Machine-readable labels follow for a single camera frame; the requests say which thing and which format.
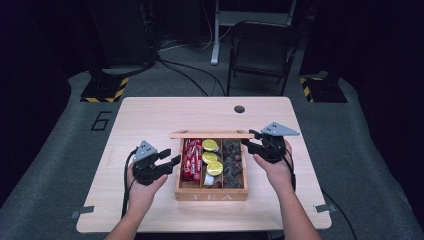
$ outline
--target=gray carpet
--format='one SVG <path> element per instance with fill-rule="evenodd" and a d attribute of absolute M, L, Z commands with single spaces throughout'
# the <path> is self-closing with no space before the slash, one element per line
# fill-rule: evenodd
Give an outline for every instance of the gray carpet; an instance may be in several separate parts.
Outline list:
<path fill-rule="evenodd" d="M 345 81 L 340 86 L 346 104 L 308 103 L 299 82 L 303 49 L 298 51 L 285 96 L 291 99 L 321 187 L 345 212 L 358 239 L 424 239 L 399 184 L 389 173 L 373 145 L 355 90 Z M 221 46 L 218 66 L 210 65 L 212 47 L 196 50 L 176 47 L 159 52 L 166 60 L 201 68 L 226 86 L 228 44 Z M 210 76 L 181 68 L 213 96 L 223 93 Z M 125 72 L 130 69 L 114 69 Z M 255 78 L 243 76 L 233 82 L 232 96 L 260 96 Z M 89 81 L 88 73 L 69 79 L 72 96 L 55 129 L 33 164 L 0 210 L 0 239 L 103 239 L 106 234 L 80 234 L 77 218 L 88 194 L 103 149 L 121 101 L 83 103 L 80 94 Z M 151 69 L 130 77 L 124 97 L 201 96 L 185 77 L 156 63 Z M 100 111 L 109 122 L 105 131 L 90 131 Z M 324 239 L 353 239 L 340 211 L 331 213 L 332 226 L 320 230 Z"/>

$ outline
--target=desk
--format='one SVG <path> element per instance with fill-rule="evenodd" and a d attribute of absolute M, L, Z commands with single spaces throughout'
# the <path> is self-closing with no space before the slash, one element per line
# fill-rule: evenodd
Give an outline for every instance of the desk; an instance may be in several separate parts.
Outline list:
<path fill-rule="evenodd" d="M 297 0 L 291 0 L 290 11 L 288 13 L 265 13 L 265 12 L 237 12 L 221 11 L 219 0 L 215 0 L 215 39 L 212 50 L 211 64 L 218 64 L 219 57 L 219 27 L 233 26 L 244 20 L 263 21 L 279 24 L 291 24 L 294 8 Z"/>
<path fill-rule="evenodd" d="M 244 113 L 234 107 L 242 105 Z M 84 206 L 94 212 L 82 214 L 77 223 L 79 232 L 110 232 L 121 217 L 124 194 L 123 172 L 129 153 L 142 140 L 158 151 L 171 149 L 178 155 L 180 139 L 169 134 L 188 130 L 260 131 L 271 122 L 300 131 L 293 107 L 285 97 L 145 97 L 125 98 L 107 141 L 91 189 Z M 313 205 L 324 204 L 324 198 L 313 169 L 302 133 L 287 136 L 293 147 L 296 193 L 316 228 L 331 225 L 328 213 L 317 213 Z M 176 201 L 174 173 L 158 191 L 155 201 L 139 232 L 208 232 L 261 231 L 282 229 L 279 203 L 265 172 L 252 155 L 246 154 L 249 195 L 246 201 L 195 202 Z"/>

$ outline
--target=black cable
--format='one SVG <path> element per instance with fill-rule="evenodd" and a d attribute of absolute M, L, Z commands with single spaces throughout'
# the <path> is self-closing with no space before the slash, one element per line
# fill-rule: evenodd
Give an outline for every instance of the black cable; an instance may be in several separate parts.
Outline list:
<path fill-rule="evenodd" d="M 215 92 L 215 88 L 216 88 L 216 81 L 214 81 L 214 83 L 213 83 L 213 88 L 212 88 L 211 96 L 213 96 L 213 92 Z"/>
<path fill-rule="evenodd" d="M 205 90 L 203 90 L 203 88 L 196 82 L 194 81 L 191 77 L 189 77 L 186 73 L 184 73 L 182 70 L 175 68 L 173 66 L 170 66 L 169 64 L 167 64 L 165 61 L 163 61 L 162 59 L 160 59 L 159 57 L 157 58 L 157 61 L 160 62 L 162 65 L 164 65 L 165 67 L 183 75 L 184 77 L 188 78 L 203 94 L 203 96 L 207 96 L 208 94 L 205 92 Z"/>
<path fill-rule="evenodd" d="M 107 74 L 107 75 L 109 75 L 109 76 L 111 76 L 111 77 L 127 78 L 127 77 L 131 77 L 131 76 L 137 75 L 137 74 L 139 74 L 139 73 L 142 73 L 142 72 L 146 71 L 149 67 L 150 67 L 149 65 L 146 65 L 146 66 L 144 66 L 144 67 L 142 67 L 142 68 L 139 68 L 139 69 L 137 69 L 137 70 L 129 71 L 129 72 L 125 72 L 125 73 L 115 73 L 115 74 L 111 74 L 111 73 L 106 73 L 106 72 L 105 72 L 105 74 Z"/>
<path fill-rule="evenodd" d="M 347 222 L 347 225 L 349 225 L 349 228 L 350 228 L 350 231 L 352 232 L 352 236 L 353 236 L 353 239 L 357 239 L 357 237 L 356 237 L 356 233 L 355 233 L 355 231 L 353 230 L 353 227 L 352 227 L 352 224 L 350 223 L 350 221 L 349 221 L 349 219 L 347 218 L 347 216 L 346 216 L 346 214 L 343 212 L 343 210 L 340 208 L 340 206 L 334 201 L 334 199 L 333 198 L 331 198 L 330 197 L 330 195 L 328 195 L 328 193 L 326 193 L 325 191 L 324 191 L 324 189 L 322 189 L 321 188 L 321 192 L 322 193 L 324 193 L 324 195 L 325 196 L 327 196 L 328 197 L 328 199 L 330 199 L 330 201 L 334 204 L 334 205 L 336 205 L 336 207 L 337 207 L 337 209 L 340 211 L 340 213 L 343 215 L 343 217 L 345 218 L 345 220 L 346 220 L 346 222 Z"/>
<path fill-rule="evenodd" d="M 164 59 L 160 58 L 159 56 L 157 57 L 157 59 L 159 59 L 160 61 L 163 61 L 163 62 L 169 63 L 169 64 L 174 64 L 174 65 L 181 66 L 181 67 L 191 68 L 191 69 L 194 69 L 194 70 L 197 70 L 197 71 L 203 72 L 203 73 L 205 73 L 205 74 L 207 74 L 207 75 L 211 76 L 212 78 L 214 78 L 214 79 L 215 79 L 215 84 L 218 82 L 219 86 L 221 87 L 222 93 L 224 94 L 224 96 L 226 96 L 226 94 L 225 94 L 225 90 L 224 90 L 224 87 L 222 86 L 222 83 L 221 83 L 221 82 L 218 80 L 218 78 L 216 78 L 213 74 L 211 74 L 211 73 L 209 73 L 209 72 L 207 72 L 207 71 L 205 71 L 205 70 L 203 70 L 203 69 L 196 68 L 196 67 L 193 67 L 193 66 L 190 66 L 190 65 L 187 65 L 187 64 L 176 63 L 176 62 L 171 62 L 171 61 L 168 61 L 168 60 L 164 60 Z"/>
<path fill-rule="evenodd" d="M 285 155 L 282 155 L 281 152 L 278 150 L 278 148 L 273 143 L 271 143 L 270 141 L 265 140 L 265 139 L 263 139 L 262 142 L 266 142 L 266 144 L 268 144 L 272 148 L 274 148 L 274 152 L 277 152 L 278 155 L 280 156 L 280 158 L 284 160 L 284 162 L 286 163 L 287 167 L 290 170 L 290 173 L 291 174 L 294 174 L 294 160 L 293 160 L 293 157 L 291 155 L 291 152 L 290 151 L 287 151 L 287 149 L 285 149 L 286 153 L 289 153 L 290 158 L 292 159 L 292 164 L 289 163 L 289 161 L 287 160 L 286 156 Z"/>
<path fill-rule="evenodd" d="M 127 186 L 127 173 L 128 173 L 128 163 L 130 162 L 131 157 L 137 152 L 137 149 L 134 149 L 130 155 L 127 158 L 127 161 L 125 162 L 125 167 L 124 167 L 124 201 L 122 203 L 122 214 L 121 214 L 121 218 L 124 217 L 125 213 L 127 213 L 127 207 L 128 207 L 128 199 L 130 197 L 130 189 L 132 184 L 134 183 L 134 180 L 132 181 L 130 187 L 128 188 Z"/>
<path fill-rule="evenodd" d="M 179 43 L 178 39 L 162 40 L 158 52 L 163 51 L 164 49 L 167 49 L 167 48 L 178 46 L 177 45 L 178 43 Z"/>
<path fill-rule="evenodd" d="M 211 23 L 210 23 L 209 18 L 208 18 L 208 14 L 206 13 L 205 2 L 203 0 L 201 2 L 202 2 L 202 6 L 203 6 L 203 13 L 205 14 L 206 22 L 208 23 L 210 37 L 209 37 L 209 43 L 206 44 L 205 47 L 203 47 L 203 48 L 194 48 L 194 49 L 200 50 L 200 51 L 205 50 L 206 48 L 208 48 L 209 45 L 211 45 L 211 43 L 213 42 L 212 41 L 213 40 L 212 27 L 211 27 Z"/>

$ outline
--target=snack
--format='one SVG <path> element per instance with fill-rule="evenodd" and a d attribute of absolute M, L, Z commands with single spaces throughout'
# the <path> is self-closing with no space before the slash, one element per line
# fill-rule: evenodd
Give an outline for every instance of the snack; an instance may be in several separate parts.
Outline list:
<path fill-rule="evenodd" d="M 202 160 L 206 164 L 209 164 L 211 162 L 216 162 L 216 161 L 218 161 L 218 155 L 216 155 L 213 152 L 203 152 L 202 153 Z"/>
<path fill-rule="evenodd" d="M 202 140 L 186 139 L 183 149 L 182 180 L 200 182 Z"/>
<path fill-rule="evenodd" d="M 212 176 L 218 176 L 222 173 L 223 166 L 220 162 L 211 162 L 206 168 L 207 172 Z"/>
<path fill-rule="evenodd" d="M 212 139 L 205 139 L 202 143 L 203 149 L 206 151 L 217 152 L 219 151 L 218 144 Z"/>
<path fill-rule="evenodd" d="M 225 139 L 223 144 L 224 156 L 224 188 L 241 188 L 240 174 L 243 171 L 241 165 L 240 143 L 233 139 Z"/>
<path fill-rule="evenodd" d="M 215 177 L 210 175 L 209 173 L 206 173 L 204 185 L 205 186 L 211 186 L 211 185 L 214 184 L 214 182 L 215 182 Z"/>

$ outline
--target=dark background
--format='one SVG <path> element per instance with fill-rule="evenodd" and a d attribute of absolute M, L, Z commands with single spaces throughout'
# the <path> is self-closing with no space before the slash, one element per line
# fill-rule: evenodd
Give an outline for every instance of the dark background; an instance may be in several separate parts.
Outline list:
<path fill-rule="evenodd" d="M 244 7 L 261 10 L 287 7 L 277 1 L 260 6 L 251 2 Z M 295 25 L 307 1 L 298 2 Z M 400 0 L 320 2 L 300 74 L 338 72 L 355 88 L 374 144 L 423 226 L 424 131 L 420 115 L 424 110 L 421 80 L 424 5 L 420 1 Z M 90 6 L 95 8 L 95 4 L 89 3 L 82 0 L 1 3 L 1 92 L 5 100 L 0 104 L 1 204 L 32 163 L 66 107 L 71 94 L 67 80 L 90 67 L 110 68 L 111 63 L 117 64 L 113 57 L 125 60 L 128 52 L 125 49 L 111 48 L 122 50 L 124 55 L 107 50 L 104 38 L 111 30 L 109 25 L 99 28 L 101 23 L 96 21 L 101 16 L 93 14 L 96 9 Z M 120 3 L 124 6 L 137 1 Z M 194 42 L 208 33 L 201 17 L 200 1 L 181 1 L 178 7 L 159 3 L 158 26 L 162 26 L 163 32 L 179 34 Z M 205 1 L 205 7 L 209 14 L 213 13 L 213 1 Z M 231 4 L 223 7 L 234 8 Z M 173 11 L 190 14 L 172 17 Z M 138 16 L 140 12 L 125 14 Z M 118 13 L 110 16 L 116 19 L 112 23 L 119 24 Z M 213 14 L 209 19 L 213 27 Z M 190 22 L 194 25 L 187 32 L 175 33 L 172 30 L 178 27 L 166 27 L 170 21 L 176 26 Z M 125 26 L 127 31 L 137 32 L 144 25 L 139 22 Z M 147 43 L 142 42 L 146 42 L 146 36 L 137 37 L 140 45 L 134 48 L 144 51 Z M 141 54 L 136 59 L 139 61 L 134 63 L 130 59 L 130 63 L 139 64 L 145 58 L 146 54 Z"/>

